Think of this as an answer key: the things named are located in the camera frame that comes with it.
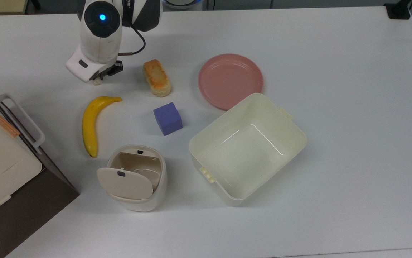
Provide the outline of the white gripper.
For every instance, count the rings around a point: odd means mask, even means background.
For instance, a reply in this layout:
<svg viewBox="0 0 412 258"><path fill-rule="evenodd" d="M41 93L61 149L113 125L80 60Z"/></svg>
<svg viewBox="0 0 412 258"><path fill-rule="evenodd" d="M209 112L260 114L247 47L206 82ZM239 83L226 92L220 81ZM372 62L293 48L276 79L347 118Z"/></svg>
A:
<svg viewBox="0 0 412 258"><path fill-rule="evenodd" d="M121 60L116 60L116 58L105 63L94 62L83 54L81 45L79 45L66 62L66 68L85 83L90 81L102 83L106 75L113 76L123 71L123 63Z"/></svg>

